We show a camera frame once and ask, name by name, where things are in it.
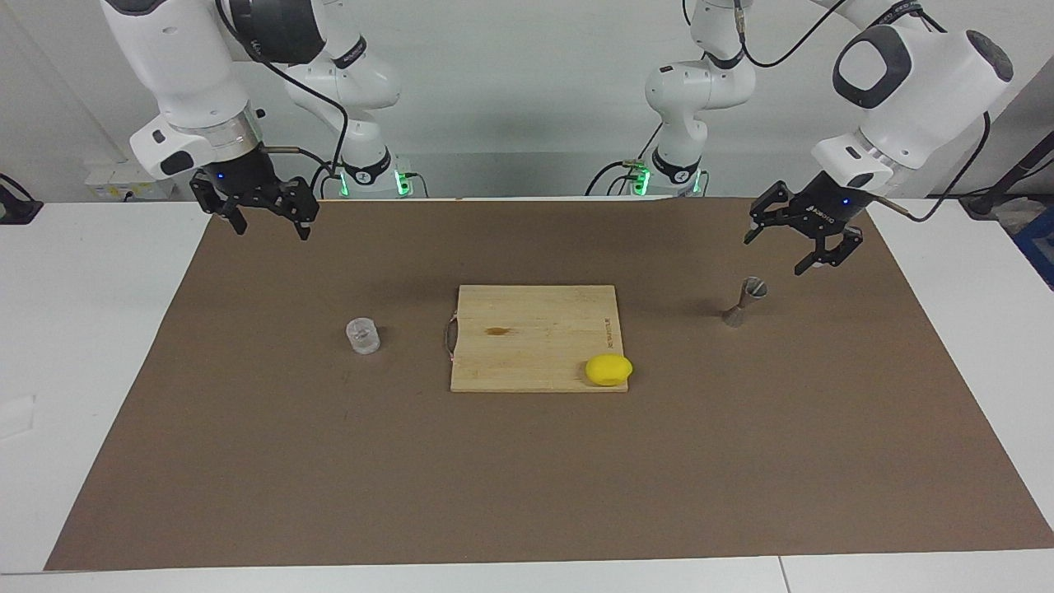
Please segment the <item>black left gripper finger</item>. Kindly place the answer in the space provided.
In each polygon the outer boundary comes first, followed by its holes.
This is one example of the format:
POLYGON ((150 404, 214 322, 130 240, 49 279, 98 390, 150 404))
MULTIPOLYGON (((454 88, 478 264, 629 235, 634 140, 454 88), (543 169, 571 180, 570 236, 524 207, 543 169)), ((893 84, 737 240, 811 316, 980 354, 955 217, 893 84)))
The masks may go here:
POLYGON ((835 248, 827 248, 827 237, 817 237, 814 240, 814 250, 795 266, 795 275, 805 274, 813 266, 839 266, 862 241, 863 235, 858 226, 844 229, 841 240, 835 248))
POLYGON ((790 206, 794 198, 794 193, 784 181, 776 181, 759 198, 754 199, 749 207, 750 225, 743 237, 743 244, 749 245, 769 226, 789 226, 800 215, 790 206))

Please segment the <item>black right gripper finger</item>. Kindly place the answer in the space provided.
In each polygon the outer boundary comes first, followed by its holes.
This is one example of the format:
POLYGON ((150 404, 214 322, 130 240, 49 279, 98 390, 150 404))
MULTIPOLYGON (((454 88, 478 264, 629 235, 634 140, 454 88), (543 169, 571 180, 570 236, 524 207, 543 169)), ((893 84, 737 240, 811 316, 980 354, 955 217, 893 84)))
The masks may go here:
POLYGON ((238 205, 236 198, 226 198, 206 173, 195 173, 189 180, 189 187, 199 207, 206 214, 216 215, 216 217, 225 219, 238 236, 243 236, 248 222, 240 212, 240 205, 238 205))
POLYGON ((304 177, 281 181, 270 187, 270 211, 292 222, 301 240, 308 240, 319 215, 319 202, 304 177))

